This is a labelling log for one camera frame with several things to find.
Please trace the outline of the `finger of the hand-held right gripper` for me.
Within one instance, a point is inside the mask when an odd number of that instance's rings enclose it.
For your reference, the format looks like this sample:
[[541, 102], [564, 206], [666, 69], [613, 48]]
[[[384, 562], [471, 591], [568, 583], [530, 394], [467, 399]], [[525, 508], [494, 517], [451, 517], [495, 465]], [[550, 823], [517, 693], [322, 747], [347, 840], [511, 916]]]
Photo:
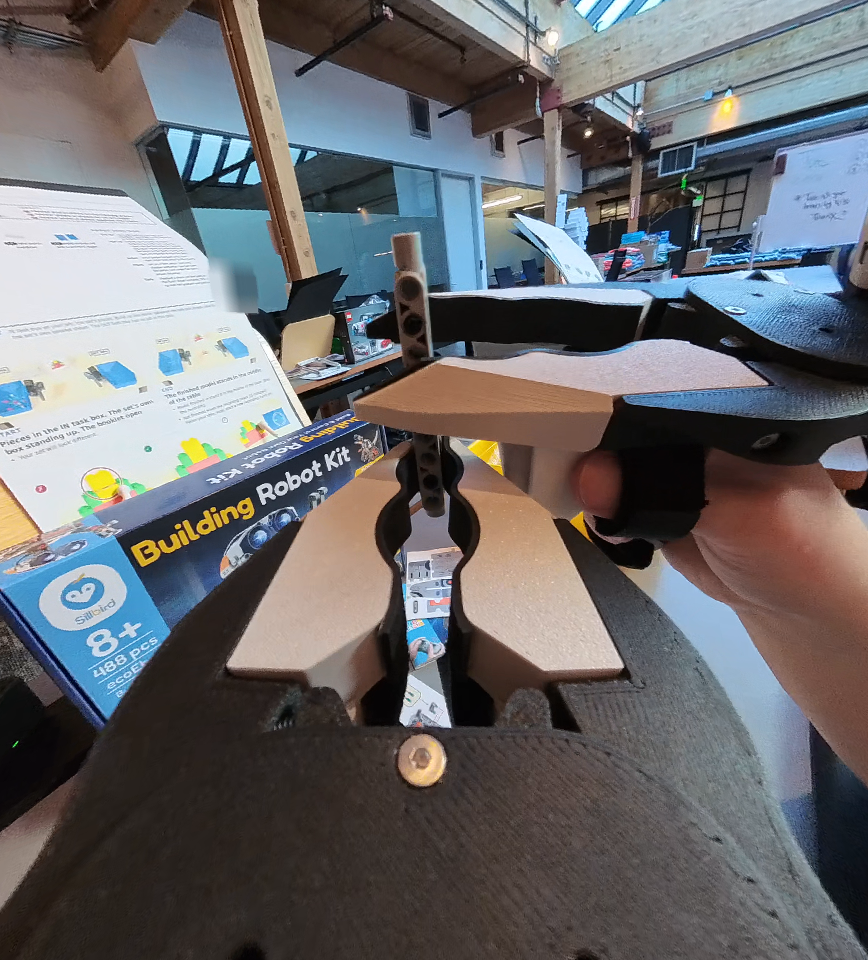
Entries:
[[637, 340], [654, 298], [636, 287], [522, 287], [428, 295], [431, 339], [557, 344], [574, 353]]
[[735, 357], [677, 340], [581, 354], [446, 357], [362, 395], [356, 416], [416, 434], [495, 441], [505, 477], [556, 519], [582, 512], [570, 474], [627, 395], [760, 388]]

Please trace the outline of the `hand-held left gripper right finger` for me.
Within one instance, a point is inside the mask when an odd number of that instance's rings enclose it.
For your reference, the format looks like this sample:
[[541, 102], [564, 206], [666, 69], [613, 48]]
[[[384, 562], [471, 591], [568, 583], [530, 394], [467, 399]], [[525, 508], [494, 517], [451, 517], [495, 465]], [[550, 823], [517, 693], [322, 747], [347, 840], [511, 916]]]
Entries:
[[456, 439], [444, 446], [453, 575], [448, 700], [490, 726], [518, 690], [619, 679], [624, 663], [549, 511]]

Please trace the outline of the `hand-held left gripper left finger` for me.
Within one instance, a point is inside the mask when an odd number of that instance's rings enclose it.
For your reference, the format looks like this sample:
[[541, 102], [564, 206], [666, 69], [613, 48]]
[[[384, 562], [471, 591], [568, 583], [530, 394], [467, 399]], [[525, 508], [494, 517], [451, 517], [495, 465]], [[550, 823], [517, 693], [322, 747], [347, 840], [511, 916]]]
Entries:
[[396, 725], [407, 680], [402, 577], [414, 449], [403, 442], [308, 513], [226, 664], [235, 676], [335, 690]]

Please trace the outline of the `grey toy beam assembly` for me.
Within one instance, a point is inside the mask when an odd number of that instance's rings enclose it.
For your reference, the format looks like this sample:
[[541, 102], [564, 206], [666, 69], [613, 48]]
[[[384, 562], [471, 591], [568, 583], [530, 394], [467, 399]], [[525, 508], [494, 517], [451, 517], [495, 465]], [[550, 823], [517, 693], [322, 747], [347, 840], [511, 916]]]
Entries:
[[405, 412], [398, 428], [413, 434], [420, 506], [436, 519], [448, 510], [448, 494], [456, 470], [446, 437], [425, 432], [421, 421], [423, 396], [418, 371], [433, 360], [423, 242], [418, 232], [405, 232], [392, 235], [391, 243], [395, 268], [393, 308], [404, 372], [410, 376]]

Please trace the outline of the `person's right forearm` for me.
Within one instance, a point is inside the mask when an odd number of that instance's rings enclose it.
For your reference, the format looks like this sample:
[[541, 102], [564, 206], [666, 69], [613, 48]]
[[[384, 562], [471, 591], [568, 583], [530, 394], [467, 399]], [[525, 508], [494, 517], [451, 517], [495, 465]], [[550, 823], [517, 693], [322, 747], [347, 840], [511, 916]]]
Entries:
[[868, 550], [770, 550], [731, 576], [732, 606], [806, 718], [868, 786]]

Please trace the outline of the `grey desk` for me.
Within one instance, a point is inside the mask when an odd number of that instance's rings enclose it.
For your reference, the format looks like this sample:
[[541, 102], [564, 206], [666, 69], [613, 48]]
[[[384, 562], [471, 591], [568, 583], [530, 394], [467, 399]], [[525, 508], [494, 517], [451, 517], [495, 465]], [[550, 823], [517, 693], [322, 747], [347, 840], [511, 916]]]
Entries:
[[[667, 560], [628, 576], [656, 601], [704, 657], [747, 726], [785, 819], [817, 864], [810, 724], [755, 648], [740, 619]], [[77, 784], [74, 775], [0, 832], [0, 907], [30, 869]]]

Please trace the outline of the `white printed task sheet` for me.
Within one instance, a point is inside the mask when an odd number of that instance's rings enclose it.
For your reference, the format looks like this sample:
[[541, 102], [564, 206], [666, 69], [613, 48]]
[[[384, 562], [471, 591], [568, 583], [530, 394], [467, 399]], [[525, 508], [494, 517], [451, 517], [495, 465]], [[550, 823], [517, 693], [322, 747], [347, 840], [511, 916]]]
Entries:
[[0, 480], [36, 529], [308, 424], [197, 246], [118, 191], [0, 181]]

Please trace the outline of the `person's right hand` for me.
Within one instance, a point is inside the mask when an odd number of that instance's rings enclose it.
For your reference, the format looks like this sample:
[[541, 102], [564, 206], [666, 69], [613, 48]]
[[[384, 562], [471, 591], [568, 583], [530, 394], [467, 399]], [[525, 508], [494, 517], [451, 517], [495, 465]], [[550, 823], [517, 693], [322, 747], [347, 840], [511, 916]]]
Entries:
[[746, 461], [713, 450], [692, 531], [668, 564], [747, 625], [868, 615], [868, 530], [819, 463]]

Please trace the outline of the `printed sticker sheet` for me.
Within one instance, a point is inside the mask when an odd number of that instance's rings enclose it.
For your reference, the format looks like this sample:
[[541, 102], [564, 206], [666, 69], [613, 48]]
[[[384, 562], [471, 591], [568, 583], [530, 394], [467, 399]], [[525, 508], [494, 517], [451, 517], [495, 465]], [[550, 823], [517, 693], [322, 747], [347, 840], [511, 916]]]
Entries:
[[450, 616], [453, 571], [462, 559], [463, 553], [456, 546], [406, 554], [407, 618]]

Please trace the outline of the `blue robot kit box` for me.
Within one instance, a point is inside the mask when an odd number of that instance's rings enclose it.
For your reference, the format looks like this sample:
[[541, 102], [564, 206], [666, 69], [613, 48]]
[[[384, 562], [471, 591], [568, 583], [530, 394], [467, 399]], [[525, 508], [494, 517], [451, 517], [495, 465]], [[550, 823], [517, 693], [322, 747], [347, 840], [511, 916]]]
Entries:
[[0, 551], [0, 613], [103, 727], [170, 630], [285, 527], [386, 453], [338, 414]]

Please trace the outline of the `whiteboard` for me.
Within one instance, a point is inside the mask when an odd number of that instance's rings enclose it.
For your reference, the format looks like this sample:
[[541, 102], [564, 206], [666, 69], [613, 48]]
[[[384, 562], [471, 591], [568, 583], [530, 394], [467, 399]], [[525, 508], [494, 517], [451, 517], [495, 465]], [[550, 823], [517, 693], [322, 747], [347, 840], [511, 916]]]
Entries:
[[868, 212], [868, 129], [779, 149], [758, 250], [855, 243]]

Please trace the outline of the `toy car set box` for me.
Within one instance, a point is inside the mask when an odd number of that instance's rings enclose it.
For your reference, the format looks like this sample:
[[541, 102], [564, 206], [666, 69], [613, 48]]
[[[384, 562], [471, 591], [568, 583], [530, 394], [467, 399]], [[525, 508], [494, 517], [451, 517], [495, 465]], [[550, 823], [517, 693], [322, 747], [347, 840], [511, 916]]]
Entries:
[[384, 354], [392, 348], [390, 338], [373, 337], [368, 326], [390, 309], [390, 302], [377, 294], [352, 295], [344, 299], [344, 308], [336, 314], [335, 334], [346, 361], [358, 364]]

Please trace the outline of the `black electronic device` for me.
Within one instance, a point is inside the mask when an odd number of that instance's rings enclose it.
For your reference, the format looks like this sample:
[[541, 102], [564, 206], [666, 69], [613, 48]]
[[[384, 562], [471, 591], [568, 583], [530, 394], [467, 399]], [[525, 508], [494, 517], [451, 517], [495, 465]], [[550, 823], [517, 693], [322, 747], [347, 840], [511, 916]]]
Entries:
[[71, 778], [95, 738], [65, 698], [44, 705], [22, 679], [1, 679], [0, 832]]

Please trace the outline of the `wooden post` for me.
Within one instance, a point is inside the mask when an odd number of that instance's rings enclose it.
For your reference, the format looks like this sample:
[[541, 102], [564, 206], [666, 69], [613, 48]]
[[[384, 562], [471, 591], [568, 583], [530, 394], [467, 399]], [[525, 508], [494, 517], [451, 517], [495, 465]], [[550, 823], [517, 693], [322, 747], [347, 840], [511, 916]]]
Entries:
[[272, 244], [289, 282], [318, 273], [303, 201], [275, 88], [259, 4], [218, 1], [226, 54], [270, 214]]

